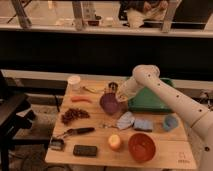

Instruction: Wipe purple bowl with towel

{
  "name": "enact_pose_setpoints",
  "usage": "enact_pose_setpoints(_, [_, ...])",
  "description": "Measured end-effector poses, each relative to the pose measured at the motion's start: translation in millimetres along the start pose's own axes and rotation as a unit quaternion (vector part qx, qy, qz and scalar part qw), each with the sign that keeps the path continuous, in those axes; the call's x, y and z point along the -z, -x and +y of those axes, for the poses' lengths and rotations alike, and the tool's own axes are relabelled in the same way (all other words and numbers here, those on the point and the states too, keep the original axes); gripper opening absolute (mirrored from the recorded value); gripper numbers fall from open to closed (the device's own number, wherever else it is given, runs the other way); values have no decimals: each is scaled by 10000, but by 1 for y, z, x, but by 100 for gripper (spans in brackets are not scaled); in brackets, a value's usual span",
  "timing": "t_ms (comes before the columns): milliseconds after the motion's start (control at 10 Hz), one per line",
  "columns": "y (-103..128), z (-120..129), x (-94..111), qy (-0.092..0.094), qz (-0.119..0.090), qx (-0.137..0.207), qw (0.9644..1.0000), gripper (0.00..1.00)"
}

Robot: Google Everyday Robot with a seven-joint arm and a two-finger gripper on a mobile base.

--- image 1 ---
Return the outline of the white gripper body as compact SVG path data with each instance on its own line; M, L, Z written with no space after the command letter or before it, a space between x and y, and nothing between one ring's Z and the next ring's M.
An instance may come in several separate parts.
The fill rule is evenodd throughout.
M118 102L128 101L135 97L140 90L141 86L133 77L130 77L118 88L116 92L116 99Z

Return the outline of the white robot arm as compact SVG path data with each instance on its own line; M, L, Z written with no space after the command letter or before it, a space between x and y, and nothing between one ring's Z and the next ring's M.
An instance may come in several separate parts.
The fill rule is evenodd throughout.
M156 65L136 66L132 76L118 88L117 101L132 99L144 87L150 89L204 141L198 171L213 171L213 111L162 82L159 76Z

